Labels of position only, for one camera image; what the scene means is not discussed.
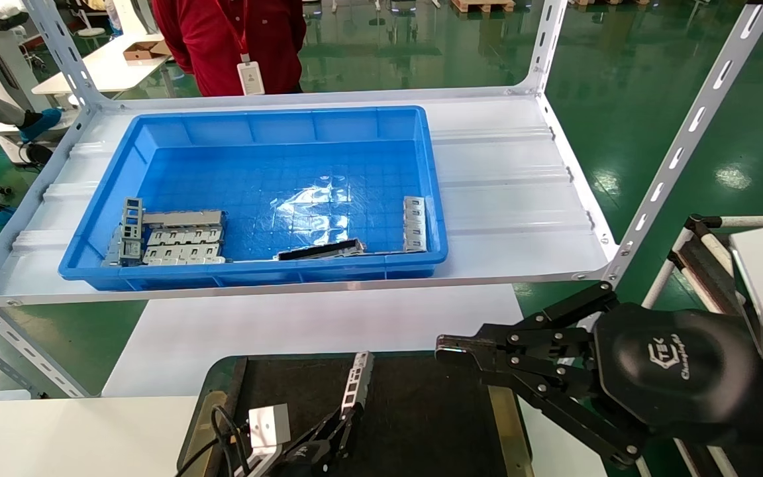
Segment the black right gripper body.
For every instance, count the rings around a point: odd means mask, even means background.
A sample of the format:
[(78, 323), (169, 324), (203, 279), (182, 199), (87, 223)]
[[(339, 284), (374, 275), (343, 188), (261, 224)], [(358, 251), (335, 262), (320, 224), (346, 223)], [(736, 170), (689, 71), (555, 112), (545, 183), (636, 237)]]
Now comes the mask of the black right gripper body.
[(763, 359), (738, 317), (618, 305), (595, 355), (603, 393), (661, 437), (735, 441), (760, 407)]

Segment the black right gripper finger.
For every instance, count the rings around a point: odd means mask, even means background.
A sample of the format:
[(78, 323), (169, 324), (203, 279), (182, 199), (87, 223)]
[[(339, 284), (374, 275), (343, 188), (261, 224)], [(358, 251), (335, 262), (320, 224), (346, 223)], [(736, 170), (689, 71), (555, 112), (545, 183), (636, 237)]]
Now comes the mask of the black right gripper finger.
[(443, 356), (443, 364), (472, 369), (485, 386), (512, 390), (518, 398), (618, 468), (636, 464), (647, 428), (594, 383), (591, 372), (526, 356)]
[(593, 332), (579, 323), (618, 304), (613, 286), (599, 282), (517, 323), (484, 323), (472, 336), (443, 333), (436, 339), (436, 358), (475, 358), (482, 351), (488, 356), (496, 351), (542, 358), (583, 356), (591, 349)]

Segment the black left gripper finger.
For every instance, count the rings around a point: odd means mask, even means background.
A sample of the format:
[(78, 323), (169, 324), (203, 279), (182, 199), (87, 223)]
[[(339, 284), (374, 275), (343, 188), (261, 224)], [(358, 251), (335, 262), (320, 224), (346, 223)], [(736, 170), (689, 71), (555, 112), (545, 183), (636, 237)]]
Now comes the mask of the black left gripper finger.
[(309, 452), (339, 452), (341, 450), (341, 413), (330, 413), (315, 428), (310, 429), (303, 448)]
[(331, 449), (335, 458), (348, 458), (352, 454), (363, 414), (363, 405), (353, 405), (343, 411), (331, 434)]

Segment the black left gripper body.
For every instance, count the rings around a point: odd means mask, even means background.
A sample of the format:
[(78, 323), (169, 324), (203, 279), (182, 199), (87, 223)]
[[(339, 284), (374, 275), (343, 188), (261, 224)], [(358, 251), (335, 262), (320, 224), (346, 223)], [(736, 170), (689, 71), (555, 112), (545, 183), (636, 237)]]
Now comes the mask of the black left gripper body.
[(306, 442), (283, 456), (276, 476), (335, 476), (346, 446), (331, 442)]

